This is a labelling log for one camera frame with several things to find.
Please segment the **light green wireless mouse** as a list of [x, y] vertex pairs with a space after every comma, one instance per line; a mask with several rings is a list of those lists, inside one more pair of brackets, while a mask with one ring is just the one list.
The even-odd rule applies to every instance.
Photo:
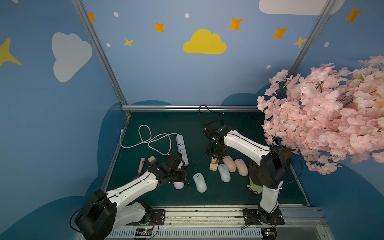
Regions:
[[206, 181], [205, 181], [203, 174], [201, 174], [201, 173], [194, 174], [193, 180], [195, 182], [196, 189], [199, 193], [204, 193], [207, 191], [207, 184], [206, 184]]

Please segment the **pink charger adapter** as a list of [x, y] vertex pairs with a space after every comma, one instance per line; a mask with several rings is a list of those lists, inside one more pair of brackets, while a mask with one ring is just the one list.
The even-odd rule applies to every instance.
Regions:
[[151, 156], [148, 158], [148, 162], [151, 166], [153, 166], [157, 163], [157, 159], [154, 156]]

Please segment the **purple wireless mouse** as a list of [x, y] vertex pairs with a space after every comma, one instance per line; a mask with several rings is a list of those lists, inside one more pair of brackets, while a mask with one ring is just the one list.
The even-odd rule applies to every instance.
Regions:
[[174, 187], [175, 187], [175, 189], [177, 189], [177, 190], [181, 190], [181, 189], [183, 189], [184, 186], [185, 186], [185, 183], [184, 183], [184, 182], [175, 182], [175, 183], [174, 183]]

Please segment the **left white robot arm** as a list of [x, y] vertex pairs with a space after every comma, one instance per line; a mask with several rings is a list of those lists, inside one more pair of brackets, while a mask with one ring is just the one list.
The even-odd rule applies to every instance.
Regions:
[[70, 219], [87, 240], [104, 240], [112, 230], [131, 223], [146, 224], [152, 208], [136, 200], [162, 185], [183, 182], [188, 172], [181, 154], [170, 154], [167, 161], [150, 166], [137, 179], [114, 190], [91, 194], [85, 205]]

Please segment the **white power strip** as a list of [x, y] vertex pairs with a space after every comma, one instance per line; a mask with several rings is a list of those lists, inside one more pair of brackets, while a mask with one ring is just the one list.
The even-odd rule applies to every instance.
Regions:
[[182, 155], [183, 163], [185, 166], [189, 164], [188, 156], [187, 156], [187, 151], [186, 151], [186, 146], [184, 142], [184, 138], [182, 135], [176, 135], [176, 143], [178, 147], [178, 152]]

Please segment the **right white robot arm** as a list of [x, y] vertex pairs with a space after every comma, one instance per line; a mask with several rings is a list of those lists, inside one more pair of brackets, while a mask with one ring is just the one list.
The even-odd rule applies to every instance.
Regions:
[[280, 190], [294, 153], [287, 149], [258, 144], [227, 125], [218, 129], [208, 125], [204, 127], [203, 133], [211, 141], [207, 147], [209, 157], [224, 160], [229, 147], [251, 159], [251, 164], [255, 167], [251, 171], [256, 176], [255, 183], [263, 188], [259, 211], [266, 214], [276, 212]]

